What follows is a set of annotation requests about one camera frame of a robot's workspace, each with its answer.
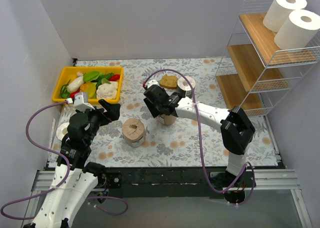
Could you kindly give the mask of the large white paper towel roll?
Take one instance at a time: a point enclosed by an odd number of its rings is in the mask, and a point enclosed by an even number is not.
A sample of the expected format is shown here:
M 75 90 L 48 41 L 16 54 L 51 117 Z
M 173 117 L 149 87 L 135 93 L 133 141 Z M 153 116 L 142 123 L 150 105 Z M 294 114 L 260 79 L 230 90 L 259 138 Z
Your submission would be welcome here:
M 273 0 L 262 23 L 272 32 L 278 32 L 290 13 L 307 6 L 307 0 Z

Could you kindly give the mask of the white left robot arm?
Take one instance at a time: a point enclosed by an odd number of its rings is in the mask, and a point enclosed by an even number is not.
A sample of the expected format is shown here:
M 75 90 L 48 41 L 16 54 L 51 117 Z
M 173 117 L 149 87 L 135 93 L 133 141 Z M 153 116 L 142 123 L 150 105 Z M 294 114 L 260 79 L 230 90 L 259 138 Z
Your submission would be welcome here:
M 93 188 L 106 184 L 103 165 L 87 162 L 91 144 L 101 126 L 117 121 L 120 104 L 99 101 L 101 108 L 76 110 L 69 119 L 67 134 L 57 159 L 49 192 L 29 228 L 69 228 Z

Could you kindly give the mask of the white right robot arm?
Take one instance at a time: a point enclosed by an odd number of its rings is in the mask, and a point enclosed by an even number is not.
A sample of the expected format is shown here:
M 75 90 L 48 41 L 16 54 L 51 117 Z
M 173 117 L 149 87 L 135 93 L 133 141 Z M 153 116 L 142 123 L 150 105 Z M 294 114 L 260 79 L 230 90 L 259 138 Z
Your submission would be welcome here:
M 237 187 L 245 180 L 243 174 L 247 161 L 247 147 L 256 132 L 244 110 L 238 106 L 232 109 L 217 108 L 195 103 L 191 98 L 178 92 L 168 95 L 155 81 L 143 85 L 144 102 L 151 115 L 174 116 L 197 121 L 220 131 L 224 147 L 228 150 L 226 180 Z

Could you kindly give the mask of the small white paper towel roll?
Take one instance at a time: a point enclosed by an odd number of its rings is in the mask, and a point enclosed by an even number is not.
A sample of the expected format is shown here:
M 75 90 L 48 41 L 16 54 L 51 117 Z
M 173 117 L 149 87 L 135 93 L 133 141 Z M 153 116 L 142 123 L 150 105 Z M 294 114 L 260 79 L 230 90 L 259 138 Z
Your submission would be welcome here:
M 320 16 L 305 9 L 293 10 L 274 37 L 282 50 L 304 48 L 320 29 Z

